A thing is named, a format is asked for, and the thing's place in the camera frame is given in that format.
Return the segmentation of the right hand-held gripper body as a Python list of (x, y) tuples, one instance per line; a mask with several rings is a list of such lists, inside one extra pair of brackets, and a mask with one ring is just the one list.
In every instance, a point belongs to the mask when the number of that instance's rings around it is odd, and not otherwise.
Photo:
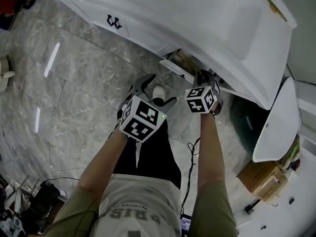
[(223, 107), (223, 99), (220, 96), (220, 88), (217, 83), (209, 85), (194, 85), (185, 90), (185, 100), (192, 113), (213, 115), (220, 114)]

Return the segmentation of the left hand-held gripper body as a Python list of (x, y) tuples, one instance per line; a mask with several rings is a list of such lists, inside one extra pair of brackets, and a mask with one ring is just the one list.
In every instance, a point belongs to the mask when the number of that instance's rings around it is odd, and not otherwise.
[(133, 96), (123, 111), (119, 130), (138, 142), (145, 142), (166, 118), (165, 113)]

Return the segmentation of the white vanity drawer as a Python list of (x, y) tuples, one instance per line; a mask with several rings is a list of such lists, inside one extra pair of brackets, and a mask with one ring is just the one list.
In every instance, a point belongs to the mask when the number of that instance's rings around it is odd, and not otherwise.
[[(163, 65), (164, 67), (168, 68), (169, 70), (173, 71), (174, 73), (176, 73), (177, 75), (185, 75), (185, 80), (187, 80), (190, 83), (194, 82), (194, 78), (196, 75), (192, 76), (191, 74), (189, 74), (188, 72), (186, 72), (184, 69), (182, 69), (181, 67), (179, 67), (175, 62), (174, 62), (174, 54), (176, 53), (176, 51), (167, 54), (167, 57), (163, 60), (161, 60), (159, 63), (161, 65)], [(211, 68), (207, 65), (205, 65), (203, 62), (201, 62), (200, 60), (198, 60), (196, 57), (194, 57), (193, 55), (183, 51), (184, 53), (186, 53), (186, 55), (194, 62), (195, 66), (196, 66), (196, 70), (207, 70), (210, 71), (216, 78), (216, 80), (219, 83), (224, 83), (224, 80), (218, 76), (214, 71), (211, 70)]]

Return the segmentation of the person's right forearm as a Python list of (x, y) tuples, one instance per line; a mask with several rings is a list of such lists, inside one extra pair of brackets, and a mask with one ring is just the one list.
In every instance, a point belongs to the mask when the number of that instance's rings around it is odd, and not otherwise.
[(225, 180), (225, 165), (214, 116), (200, 115), (200, 144), (197, 189)]

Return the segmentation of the person's left forearm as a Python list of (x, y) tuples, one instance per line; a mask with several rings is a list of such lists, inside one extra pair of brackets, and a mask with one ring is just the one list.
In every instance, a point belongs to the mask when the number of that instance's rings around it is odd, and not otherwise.
[(116, 128), (84, 170), (77, 188), (100, 200), (126, 143), (127, 136)]

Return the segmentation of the white ceramic sink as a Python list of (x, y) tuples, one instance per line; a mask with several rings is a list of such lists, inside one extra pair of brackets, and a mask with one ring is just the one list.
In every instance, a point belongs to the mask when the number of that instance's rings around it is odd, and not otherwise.
[(159, 56), (181, 49), (268, 110), (297, 23), (282, 0), (60, 0)]

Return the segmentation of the person's black trousers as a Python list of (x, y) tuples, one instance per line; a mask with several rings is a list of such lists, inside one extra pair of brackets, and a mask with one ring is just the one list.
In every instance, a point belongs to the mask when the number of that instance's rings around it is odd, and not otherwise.
[(167, 180), (180, 189), (181, 171), (171, 150), (167, 121), (141, 145), (138, 162), (136, 141), (128, 138), (113, 173)]

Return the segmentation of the white cabinet door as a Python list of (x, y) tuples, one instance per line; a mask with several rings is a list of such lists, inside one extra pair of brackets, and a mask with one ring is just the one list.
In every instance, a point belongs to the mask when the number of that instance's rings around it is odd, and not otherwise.
[(138, 23), (125, 20), (125, 24), (128, 31), (128, 38), (132, 42), (160, 57), (179, 49), (179, 47), (173, 44), (171, 41), (156, 34), (153, 31), (148, 30)]
[(112, 19), (114, 21), (114, 17), (111, 11), (106, 8), (81, 1), (74, 1), (74, 4), (92, 20), (93, 24), (97, 26), (100, 26), (102, 28), (110, 28), (107, 23), (108, 14), (112, 16)]

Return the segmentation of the white oval basin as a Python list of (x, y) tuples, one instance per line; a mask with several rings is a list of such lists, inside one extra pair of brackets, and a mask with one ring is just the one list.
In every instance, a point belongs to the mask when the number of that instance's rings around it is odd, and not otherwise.
[(281, 159), (292, 145), (300, 124), (294, 79), (288, 77), (284, 81), (270, 110), (235, 97), (230, 120), (254, 162)]

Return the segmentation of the closed cardboard box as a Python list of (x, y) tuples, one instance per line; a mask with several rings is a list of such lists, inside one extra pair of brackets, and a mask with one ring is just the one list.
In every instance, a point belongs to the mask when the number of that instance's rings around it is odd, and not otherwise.
[(273, 161), (250, 161), (237, 178), (250, 193), (267, 203), (271, 202), (288, 182), (284, 172)]

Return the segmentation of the open cardboard box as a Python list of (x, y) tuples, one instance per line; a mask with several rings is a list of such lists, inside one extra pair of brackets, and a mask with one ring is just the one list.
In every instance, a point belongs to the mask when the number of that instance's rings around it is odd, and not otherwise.
[(299, 151), (300, 151), (300, 150), (297, 152), (297, 154), (295, 155), (295, 157), (294, 157), (293, 160), (290, 160), (290, 158), (289, 158), (289, 155), (290, 155), (290, 153), (291, 153), (291, 151), (292, 151), (292, 149), (293, 149), (293, 147), (294, 147), (294, 145), (295, 145), (296, 143), (299, 143), (299, 149), (300, 149), (300, 138), (299, 138), (299, 135), (298, 135), (298, 134), (296, 135), (296, 137), (295, 137), (295, 139), (294, 139), (292, 145), (290, 146), (288, 152), (285, 154), (285, 156), (284, 156), (282, 159), (280, 159), (280, 160), (278, 161), (278, 164), (279, 164), (281, 170), (282, 170), (284, 173), (290, 168), (290, 165), (291, 165), (293, 162), (295, 162), (295, 161), (298, 159), (298, 157), (299, 157), (298, 154), (299, 154)]

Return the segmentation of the green plastic item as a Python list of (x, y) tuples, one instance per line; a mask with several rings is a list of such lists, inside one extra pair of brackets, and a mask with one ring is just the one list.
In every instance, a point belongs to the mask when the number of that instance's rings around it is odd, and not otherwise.
[(296, 143), (289, 155), (290, 160), (293, 160), (297, 152), (299, 151), (299, 143)]

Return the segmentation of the black case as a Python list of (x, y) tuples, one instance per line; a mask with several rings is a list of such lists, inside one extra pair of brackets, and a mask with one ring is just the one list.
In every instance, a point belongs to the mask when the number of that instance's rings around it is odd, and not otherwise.
[(41, 183), (35, 199), (38, 216), (46, 218), (48, 224), (53, 223), (66, 200), (60, 189), (46, 181)]

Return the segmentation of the small screen device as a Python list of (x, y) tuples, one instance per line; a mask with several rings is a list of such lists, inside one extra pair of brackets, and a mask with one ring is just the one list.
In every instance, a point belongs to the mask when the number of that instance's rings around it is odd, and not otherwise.
[(181, 230), (181, 237), (187, 237), (191, 225), (191, 216), (187, 214), (181, 215), (181, 223), (182, 223), (182, 230)]

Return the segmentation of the white window frame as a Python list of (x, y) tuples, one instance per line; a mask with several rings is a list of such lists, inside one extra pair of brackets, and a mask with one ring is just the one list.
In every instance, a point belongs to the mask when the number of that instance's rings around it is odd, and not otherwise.
[(301, 154), (316, 165), (316, 85), (294, 80)]

